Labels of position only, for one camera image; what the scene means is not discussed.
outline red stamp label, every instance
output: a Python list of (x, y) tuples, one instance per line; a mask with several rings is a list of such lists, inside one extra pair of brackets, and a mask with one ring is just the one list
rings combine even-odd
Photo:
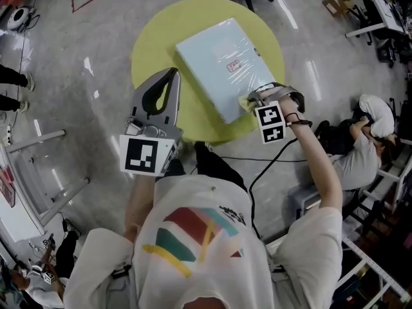
[(226, 67), (229, 70), (229, 72), (236, 71), (237, 69), (239, 69), (241, 67), (240, 61), (236, 60), (234, 62), (231, 62), (230, 64), (226, 65)]

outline round table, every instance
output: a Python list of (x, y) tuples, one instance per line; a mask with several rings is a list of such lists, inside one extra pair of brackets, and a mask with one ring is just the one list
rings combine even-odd
[(175, 48), (179, 42), (231, 17), (253, 42), (276, 81), (284, 83), (281, 49), (270, 28), (255, 13), (228, 0), (183, 0), (166, 7), (146, 24), (133, 48), (131, 75), (136, 88), (158, 71), (179, 69), (182, 79), (177, 126), (183, 129), (185, 139), (228, 142), (258, 125), (252, 113), (225, 124)]

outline white desk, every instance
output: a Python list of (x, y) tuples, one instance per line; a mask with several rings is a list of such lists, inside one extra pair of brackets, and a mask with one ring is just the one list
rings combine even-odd
[(350, 38), (356, 35), (360, 35), (366, 32), (371, 32), (378, 30), (380, 28), (389, 28), (390, 30), (398, 31), (401, 33), (405, 33), (404, 29), (399, 25), (393, 16), (391, 11), (390, 5), (385, 0), (372, 0), (375, 4), (377, 10), (379, 11), (379, 15), (382, 18), (382, 22), (379, 24), (374, 24), (371, 26), (367, 26), (365, 28), (361, 28), (356, 31), (352, 31), (345, 34), (345, 37)]
[(0, 220), (16, 242), (42, 236), (46, 224), (89, 183), (88, 178), (83, 178), (49, 196), (33, 162), (23, 151), (25, 147), (65, 134), (61, 130), (7, 147), (0, 146), (0, 166), (10, 167), (15, 189), (15, 206), (12, 208), (0, 193)]

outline gray floor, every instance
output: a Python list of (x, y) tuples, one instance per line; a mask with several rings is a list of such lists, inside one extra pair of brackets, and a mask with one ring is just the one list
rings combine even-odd
[[(73, 0), (75, 9), (86, 1)], [(145, 23), (176, 1), (94, 0), (73, 14), (71, 0), (35, 0), (41, 18), (25, 38), (0, 32), (1, 64), (18, 70), (21, 61), (22, 70), (30, 70), (36, 81), (33, 93), (19, 93), (30, 101), (30, 109), (17, 116), (14, 139), (67, 131), (63, 139), (37, 145), (32, 153), (50, 191), (85, 175), (90, 177), (91, 183), (63, 210), (84, 234), (96, 227), (122, 231), (133, 183), (119, 171), (117, 153), (134, 89), (129, 56)], [(244, 4), (243, 0), (233, 1)], [(315, 126), (324, 119), (337, 122), (348, 118), (351, 98), (361, 93), (403, 100), (404, 67), (396, 64), (391, 70), (379, 63), (374, 47), (363, 37), (346, 39), (344, 33), (356, 24), (334, 19), (321, 1), (253, 0), (256, 13), (280, 43), (286, 83), (306, 96), (307, 117)], [(4, 21), (1, 28), (5, 30)], [(0, 91), (17, 95), (15, 86), (0, 85)], [(7, 122), (13, 123), (14, 117), (8, 113)], [(285, 143), (261, 145), (259, 132), (254, 131), (215, 151), (270, 159)], [(282, 158), (302, 158), (299, 145), (293, 144)], [(228, 162), (247, 186), (266, 166), (265, 162)], [(287, 195), (310, 182), (305, 163), (279, 162), (256, 184), (256, 226), (264, 238), (290, 223)]]

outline white round device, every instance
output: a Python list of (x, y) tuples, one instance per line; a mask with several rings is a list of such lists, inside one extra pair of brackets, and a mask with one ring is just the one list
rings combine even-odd
[(27, 7), (16, 9), (8, 19), (7, 28), (11, 31), (16, 31), (20, 25), (28, 20), (30, 12), (31, 10)]

